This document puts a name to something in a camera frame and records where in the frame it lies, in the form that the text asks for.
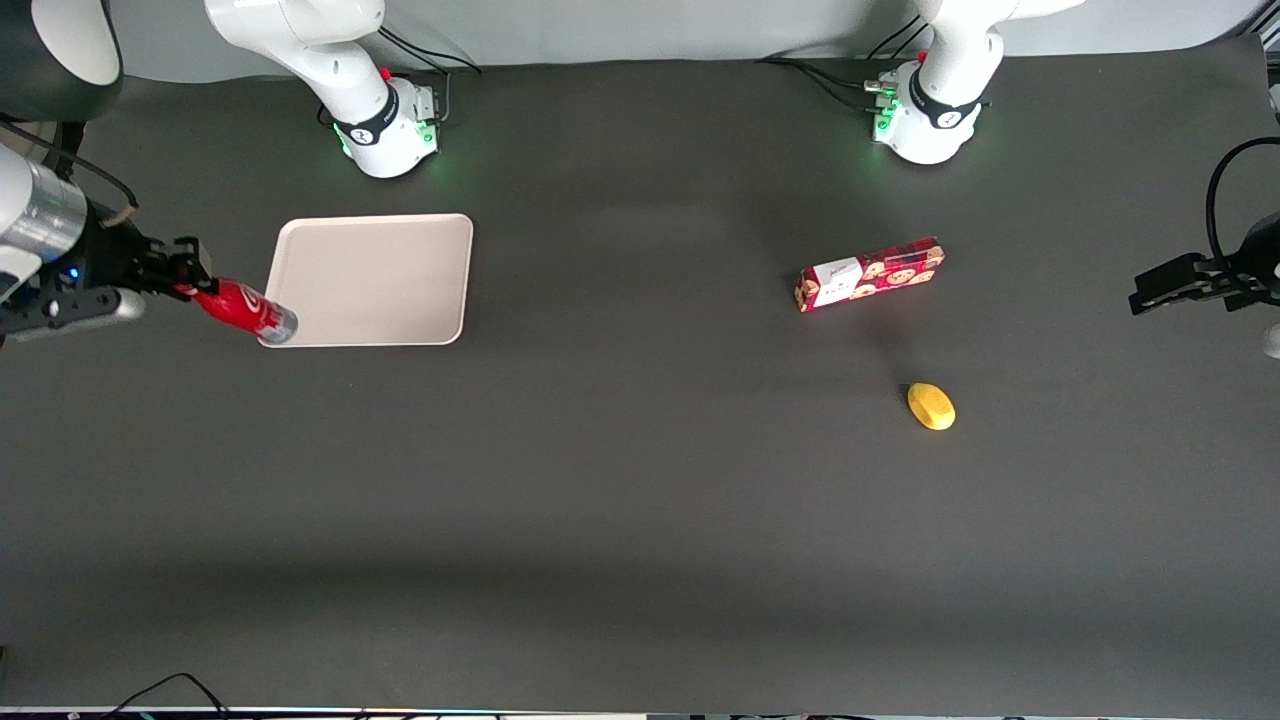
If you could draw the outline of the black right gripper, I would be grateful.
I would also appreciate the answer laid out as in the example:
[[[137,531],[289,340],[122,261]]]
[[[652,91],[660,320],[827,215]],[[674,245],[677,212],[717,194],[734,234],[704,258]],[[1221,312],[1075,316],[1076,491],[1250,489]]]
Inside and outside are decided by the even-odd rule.
[[[147,297],[216,293],[197,238],[150,238],[131,220],[105,225],[108,214],[91,200],[73,250],[41,270],[51,286],[40,297],[44,325],[111,325],[140,318]]]

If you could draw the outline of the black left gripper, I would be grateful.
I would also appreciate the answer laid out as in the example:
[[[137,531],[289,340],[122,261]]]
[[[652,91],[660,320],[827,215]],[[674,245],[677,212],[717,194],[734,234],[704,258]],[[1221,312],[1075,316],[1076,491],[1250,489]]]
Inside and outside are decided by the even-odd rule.
[[[1252,305],[1279,305],[1279,213],[1254,223],[1240,247],[1229,255],[1222,252],[1215,219],[1206,217],[1206,229],[1213,261],[1187,252],[1140,273],[1129,296],[1133,316],[1171,304],[1217,299],[1224,292],[1220,284],[1230,290],[1222,300],[1228,313]],[[1216,266],[1220,274],[1215,283]]]

